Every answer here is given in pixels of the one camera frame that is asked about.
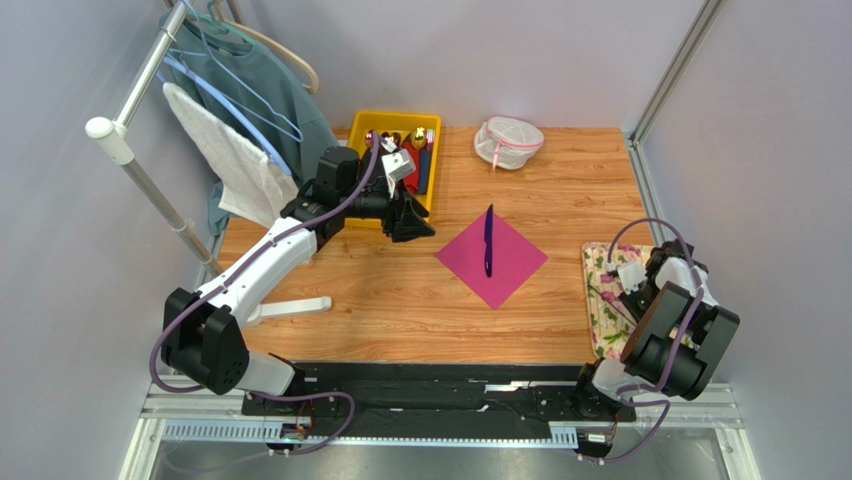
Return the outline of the pink paper napkin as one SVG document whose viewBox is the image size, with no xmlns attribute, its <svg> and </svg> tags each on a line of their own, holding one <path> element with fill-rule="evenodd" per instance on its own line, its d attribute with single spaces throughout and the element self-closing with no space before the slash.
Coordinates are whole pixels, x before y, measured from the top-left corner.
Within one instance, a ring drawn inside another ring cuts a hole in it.
<svg viewBox="0 0 852 480">
<path fill-rule="evenodd" d="M 484 272 L 485 213 L 436 253 L 436 258 L 491 309 L 499 309 L 548 260 L 547 254 L 494 212 L 493 275 Z"/>
</svg>

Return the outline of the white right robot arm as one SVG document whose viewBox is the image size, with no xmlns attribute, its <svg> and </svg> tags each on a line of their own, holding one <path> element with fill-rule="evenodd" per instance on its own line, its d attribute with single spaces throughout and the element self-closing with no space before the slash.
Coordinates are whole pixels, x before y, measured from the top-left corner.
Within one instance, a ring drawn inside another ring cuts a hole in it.
<svg viewBox="0 0 852 480">
<path fill-rule="evenodd" d="M 740 318 L 709 292 L 707 267 L 678 241 L 656 247 L 586 245 L 588 312 L 598 358 L 583 366 L 572 405 L 613 414 L 631 394 L 697 398 Z"/>
</svg>

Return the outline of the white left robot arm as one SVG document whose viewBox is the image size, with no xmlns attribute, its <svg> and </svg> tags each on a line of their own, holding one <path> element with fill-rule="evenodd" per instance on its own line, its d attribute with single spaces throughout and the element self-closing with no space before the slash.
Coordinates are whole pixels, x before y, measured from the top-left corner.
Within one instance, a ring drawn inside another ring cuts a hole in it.
<svg viewBox="0 0 852 480">
<path fill-rule="evenodd" d="M 195 381 L 196 390 L 284 395 L 296 377 L 294 366 L 250 351 L 243 329 L 259 322 L 257 310 L 267 295 L 348 218 L 379 220 L 395 243 L 433 236 L 428 210 L 405 185 L 415 171 L 415 160 L 402 147 L 383 144 L 366 156 L 345 146 L 326 149 L 315 177 L 248 253 L 198 290 L 178 288 L 168 296 L 163 331 L 149 360 L 154 383 L 170 388 L 157 373 L 164 363 Z"/>
</svg>

